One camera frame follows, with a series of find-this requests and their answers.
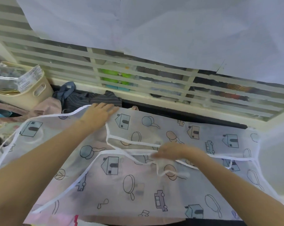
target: beige storage bin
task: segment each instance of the beige storage bin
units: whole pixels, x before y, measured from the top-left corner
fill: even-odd
[[[22,67],[26,71],[30,71],[33,67],[21,64],[2,62],[8,66]],[[41,103],[48,97],[52,97],[53,90],[48,80],[46,79],[45,72],[42,71],[42,77],[31,86],[27,91],[16,95],[3,95],[0,94],[0,101],[19,107],[24,110],[32,110],[34,106]]]

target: hand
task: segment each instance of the hand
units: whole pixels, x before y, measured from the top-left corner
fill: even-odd
[[[119,107],[114,107],[113,104],[93,103],[88,107],[87,111],[80,118],[80,122],[91,133],[102,128],[106,121],[114,114]]]
[[[204,153],[200,149],[195,147],[189,147],[185,144],[179,143],[165,143],[163,144],[158,152],[151,155],[152,158],[164,158],[170,160],[178,160],[178,159],[188,159],[197,157],[196,153]]]

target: black surface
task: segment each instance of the black surface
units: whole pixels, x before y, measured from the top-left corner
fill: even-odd
[[[59,86],[52,86],[54,91],[59,90]],[[75,92],[83,93],[84,91],[75,90]],[[223,121],[219,119],[214,119],[210,117],[204,117],[196,114],[181,112],[177,110],[167,109],[159,106],[153,106],[148,104],[143,104],[140,102],[133,102],[129,100],[122,100],[123,108],[131,108],[132,106],[138,106],[140,111],[156,114],[164,117],[173,118],[176,120],[205,123],[205,124],[216,124],[229,127],[236,127],[246,129],[247,126],[239,123],[233,123],[229,121]],[[243,221],[225,221],[225,220],[208,220],[208,219],[186,219],[178,223],[167,224],[168,226],[246,226]]]

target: person's left arm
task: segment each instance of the person's left arm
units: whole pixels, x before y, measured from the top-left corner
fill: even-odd
[[[117,110],[91,105],[69,128],[0,169],[0,226],[21,225],[74,149]]]

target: dark striped cloth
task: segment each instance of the dark striped cloth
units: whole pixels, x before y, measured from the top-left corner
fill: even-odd
[[[73,92],[65,99],[62,109],[63,113],[71,113],[84,105],[91,105],[93,103],[101,102],[122,107],[122,99],[117,98],[113,92],[107,90],[105,94]]]

